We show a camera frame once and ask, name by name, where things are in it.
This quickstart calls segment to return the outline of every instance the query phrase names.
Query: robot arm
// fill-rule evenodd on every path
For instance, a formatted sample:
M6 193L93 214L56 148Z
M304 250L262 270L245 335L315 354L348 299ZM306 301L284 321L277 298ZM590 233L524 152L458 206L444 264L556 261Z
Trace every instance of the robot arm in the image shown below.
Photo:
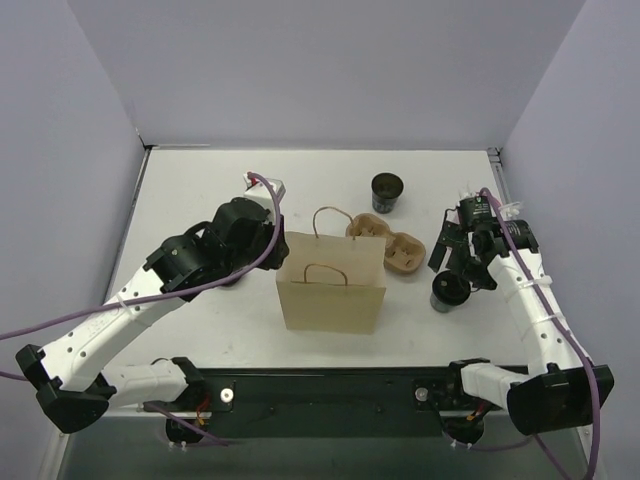
M528 367L528 374L523 375L497 367L486 359L454 362L452 383L458 394L479 397L507 410L524 435L590 424L591 396L584 367L552 321L555 317L568 329L528 224L523 220L506 222L533 280L527 279L510 251L486 197L463 199L456 211L458 223L445 217L429 266L437 272L447 249L451 249L447 267L448 274L455 275L459 281L455 288L463 293L470 290L470 285L478 289L499 289L515 320ZM442 288L438 283L440 275L434 280L434 294L438 293L439 301L446 303L446 292L443 295L443 291L438 290ZM542 289L553 316L543 307L534 285ZM468 293L461 298L468 298ZM589 358L582 346L577 345ZM603 404L613 388L613 376L606 365L593 369Z
M274 234L275 208L268 190L245 176L243 197L219 207L211 222L168 238L107 304L120 304L89 316L43 346L27 345L16 355L37 390L44 413L65 433L95 422L109 406L145 401L189 402L202 389L202 376L186 358L152 365L108 366L109 361L147 328L193 300L186 294L152 303L128 305L136 298L179 292L223 279L255 261ZM270 180L278 200L284 185ZM261 269L280 268L289 249L280 222L278 241Z

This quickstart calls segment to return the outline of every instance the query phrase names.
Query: gray floor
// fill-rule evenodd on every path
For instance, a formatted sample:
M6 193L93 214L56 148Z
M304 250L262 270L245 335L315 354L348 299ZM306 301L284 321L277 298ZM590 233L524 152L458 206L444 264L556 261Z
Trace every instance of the gray floor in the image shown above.
M103 418L71 437L59 479L549 479L560 478L535 443L505 453L452 449L422 439L255 439L231 447L170 449L158 418ZM521 437L504 416L483 445ZM574 431L544 436L572 477L585 461Z

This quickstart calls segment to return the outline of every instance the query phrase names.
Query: gray wall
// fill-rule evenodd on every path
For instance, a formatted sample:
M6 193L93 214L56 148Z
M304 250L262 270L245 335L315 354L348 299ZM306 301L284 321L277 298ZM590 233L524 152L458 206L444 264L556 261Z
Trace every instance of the gray wall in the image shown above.
M101 302L143 150L63 0L11 0L0 15L0 332ZM0 345L0 369L17 372ZM0 379L3 479L34 478L49 422L34 391Z
M69 0L147 143L504 145L584 0Z
M572 330L616 387L611 479L638 478L640 3L588 0L504 149Z

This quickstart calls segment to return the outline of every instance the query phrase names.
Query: paper bag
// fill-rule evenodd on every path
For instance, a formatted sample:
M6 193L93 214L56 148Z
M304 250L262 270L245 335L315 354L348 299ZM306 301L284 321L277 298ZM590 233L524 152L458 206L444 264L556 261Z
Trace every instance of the paper bag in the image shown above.
M373 333L386 291L385 239L285 232L290 253L276 274L290 330Z

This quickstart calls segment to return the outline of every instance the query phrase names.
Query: screw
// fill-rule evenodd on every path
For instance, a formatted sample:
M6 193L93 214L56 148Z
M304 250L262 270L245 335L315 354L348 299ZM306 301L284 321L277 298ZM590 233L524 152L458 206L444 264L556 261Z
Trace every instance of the screw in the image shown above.
M231 403L231 401L233 400L233 390L231 390L230 388L223 388L220 392L220 400L222 400L224 403Z
M420 387L416 389L416 400L419 402L426 402L427 395L429 395L429 390L424 387Z

